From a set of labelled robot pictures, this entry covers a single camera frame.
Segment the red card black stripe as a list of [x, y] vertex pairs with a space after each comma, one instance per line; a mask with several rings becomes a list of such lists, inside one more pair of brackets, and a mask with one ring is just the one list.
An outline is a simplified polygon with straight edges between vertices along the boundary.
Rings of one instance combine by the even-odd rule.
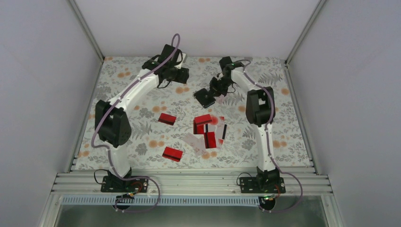
[[183, 151], [171, 147], [165, 147], [162, 157], [170, 159], [175, 162], [180, 162], [183, 156]]

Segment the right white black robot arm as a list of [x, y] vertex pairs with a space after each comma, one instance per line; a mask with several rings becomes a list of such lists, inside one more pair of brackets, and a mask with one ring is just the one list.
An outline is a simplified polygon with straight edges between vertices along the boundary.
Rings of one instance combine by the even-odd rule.
[[228, 94], [228, 88], [238, 85], [247, 93], [245, 115], [255, 130], [258, 144], [259, 162], [257, 165], [256, 186], [261, 192], [268, 192], [279, 179], [279, 170], [273, 160], [272, 122], [275, 116], [272, 89], [254, 81], [246, 72], [250, 60], [237, 60], [227, 56], [219, 60], [221, 72], [209, 83], [209, 93], [218, 97]]

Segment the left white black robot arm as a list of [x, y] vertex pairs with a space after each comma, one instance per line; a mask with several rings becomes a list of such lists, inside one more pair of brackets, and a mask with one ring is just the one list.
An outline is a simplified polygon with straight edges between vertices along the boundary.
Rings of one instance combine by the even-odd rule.
[[[131, 138], [131, 124], [128, 115], [134, 105], [155, 88], [162, 88], [166, 81], [185, 84], [189, 69], [182, 67], [186, 54], [177, 47], [166, 44], [162, 53], [148, 59], [134, 80], [108, 101], [99, 100], [95, 106], [95, 132], [92, 137], [94, 148], [106, 148], [110, 172], [115, 175], [113, 186], [124, 192], [131, 187], [132, 179], [127, 175], [131, 170], [126, 142]], [[103, 141], [95, 145], [95, 138]]]

